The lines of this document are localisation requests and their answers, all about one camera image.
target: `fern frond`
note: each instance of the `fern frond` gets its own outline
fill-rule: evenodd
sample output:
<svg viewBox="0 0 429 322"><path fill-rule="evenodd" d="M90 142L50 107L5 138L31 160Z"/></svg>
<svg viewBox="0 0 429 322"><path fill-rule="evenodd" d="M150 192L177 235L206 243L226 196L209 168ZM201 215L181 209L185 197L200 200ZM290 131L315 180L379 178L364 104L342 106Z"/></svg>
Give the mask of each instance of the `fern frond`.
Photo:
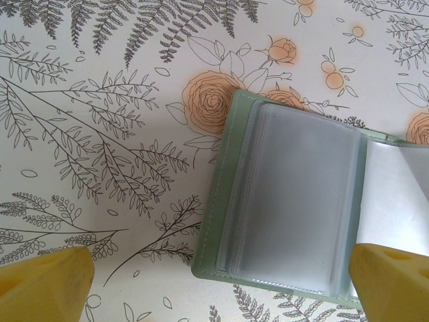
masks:
<svg viewBox="0 0 429 322"><path fill-rule="evenodd" d="M123 26L122 21L128 21L124 12L133 15L135 12L132 8L137 6L132 0L101 0L104 6L100 7L102 12L99 13L99 18L95 20L99 22L94 26L94 49L99 55L101 48L105 42L112 36L112 31L117 30L118 26Z"/></svg>
<svg viewBox="0 0 429 322"><path fill-rule="evenodd" d="M259 2L254 0L239 0L239 3L250 21L257 23L257 8L259 7Z"/></svg>
<svg viewBox="0 0 429 322"><path fill-rule="evenodd" d="M39 3L37 0L23 1L19 4L21 9L20 16L24 22L24 26L31 27L39 20Z"/></svg>
<svg viewBox="0 0 429 322"><path fill-rule="evenodd" d="M160 51L164 62L172 61L177 48L180 48L180 42L184 42L184 38L191 36L191 33L197 34L197 28L206 29L205 25L212 25L210 20L219 22L218 4L214 0L182 0L180 6L182 14L172 22L174 27L168 28L170 34L164 34L167 42L160 42L166 48Z"/></svg>
<svg viewBox="0 0 429 322"><path fill-rule="evenodd" d="M91 15L95 13L91 8L99 7L95 2L89 0L71 0L67 8L71 9L72 25L72 40L76 48L79 47L79 35L82 32L82 27L91 19Z"/></svg>
<svg viewBox="0 0 429 322"><path fill-rule="evenodd" d="M56 39L55 29L62 21L61 9L65 6L61 0L39 0L39 18L44 23L48 35Z"/></svg>
<svg viewBox="0 0 429 322"><path fill-rule="evenodd" d="M8 18L15 17L16 13L19 11L18 4L21 1L14 0L3 0L0 4L0 15L6 14Z"/></svg>
<svg viewBox="0 0 429 322"><path fill-rule="evenodd" d="M140 46L159 31L156 26L164 25L164 22L169 23L169 15L176 19L176 12L182 12L176 0L145 0L144 3L139 7L141 11L137 17L138 22L134 24L135 28L129 36L125 49L124 59L127 68Z"/></svg>
<svg viewBox="0 0 429 322"><path fill-rule="evenodd" d="M234 19L239 9L238 0L221 0L220 1L221 9L219 11L220 19L222 24L227 30L228 34L234 38Z"/></svg>

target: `patterned paper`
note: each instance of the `patterned paper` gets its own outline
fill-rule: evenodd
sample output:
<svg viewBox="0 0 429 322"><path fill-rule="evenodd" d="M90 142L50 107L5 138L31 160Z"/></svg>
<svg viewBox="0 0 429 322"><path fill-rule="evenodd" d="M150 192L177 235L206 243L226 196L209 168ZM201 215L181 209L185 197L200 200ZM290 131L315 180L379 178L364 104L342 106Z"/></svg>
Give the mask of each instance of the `patterned paper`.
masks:
<svg viewBox="0 0 429 322"><path fill-rule="evenodd" d="M88 246L82 321L366 321L188 265L236 89L429 143L426 1L2 0L0 264Z"/></svg>

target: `card holder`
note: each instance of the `card holder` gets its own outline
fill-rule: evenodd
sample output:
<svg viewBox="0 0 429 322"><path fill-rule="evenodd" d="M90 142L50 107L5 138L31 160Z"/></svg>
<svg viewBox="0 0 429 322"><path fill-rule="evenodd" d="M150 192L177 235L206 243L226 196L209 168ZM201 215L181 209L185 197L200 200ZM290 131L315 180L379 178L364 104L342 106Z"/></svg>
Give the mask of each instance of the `card holder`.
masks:
<svg viewBox="0 0 429 322"><path fill-rule="evenodd" d="M359 307L356 243L429 255L427 164L429 147L237 91L192 272Z"/></svg>
<svg viewBox="0 0 429 322"><path fill-rule="evenodd" d="M350 221L361 134L274 104L254 110L259 121L253 139L241 148L247 171L235 181L243 181L243 188L228 272L258 283L338 293L341 272L334 268L344 258L339 245L345 242L339 240L347 236L340 227Z"/></svg>

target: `rose illustration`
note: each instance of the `rose illustration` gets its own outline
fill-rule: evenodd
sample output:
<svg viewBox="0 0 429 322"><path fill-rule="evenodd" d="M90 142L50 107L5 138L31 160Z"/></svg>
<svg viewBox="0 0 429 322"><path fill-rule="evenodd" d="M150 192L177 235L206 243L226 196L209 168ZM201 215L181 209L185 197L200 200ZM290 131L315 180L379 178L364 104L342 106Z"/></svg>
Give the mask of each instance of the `rose illustration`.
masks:
<svg viewBox="0 0 429 322"><path fill-rule="evenodd" d="M239 79L219 72L208 71L193 78L182 93L189 128L221 137L233 94L244 88Z"/></svg>
<svg viewBox="0 0 429 322"><path fill-rule="evenodd" d="M289 91L281 91L276 89L268 92L267 98L290 107L295 107L301 111L304 110L304 104L300 102L299 97Z"/></svg>
<svg viewBox="0 0 429 322"><path fill-rule="evenodd" d="M270 39L271 46L269 49L256 50L257 52L263 52L268 57L267 61L265 61L259 68L263 68L268 62L271 64L273 64L273 62L276 62L277 64L291 64L296 57L295 44L287 38L282 38L274 42L271 37Z"/></svg>
<svg viewBox="0 0 429 322"><path fill-rule="evenodd" d="M268 54L275 62L291 62L296 56L296 46L289 39L283 38L271 45Z"/></svg>
<svg viewBox="0 0 429 322"><path fill-rule="evenodd" d="M408 126L407 141L429 144L429 113L420 113Z"/></svg>

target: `yellow foam block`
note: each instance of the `yellow foam block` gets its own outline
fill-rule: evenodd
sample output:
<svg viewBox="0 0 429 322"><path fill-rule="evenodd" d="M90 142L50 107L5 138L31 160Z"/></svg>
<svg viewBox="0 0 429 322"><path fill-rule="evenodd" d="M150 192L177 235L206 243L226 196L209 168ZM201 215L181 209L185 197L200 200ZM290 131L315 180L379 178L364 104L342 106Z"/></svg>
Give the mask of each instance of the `yellow foam block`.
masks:
<svg viewBox="0 0 429 322"><path fill-rule="evenodd" d="M429 321L429 257L357 244L349 272L369 322Z"/></svg>
<svg viewBox="0 0 429 322"><path fill-rule="evenodd" d="M93 277L84 247L1 267L0 321L79 321Z"/></svg>

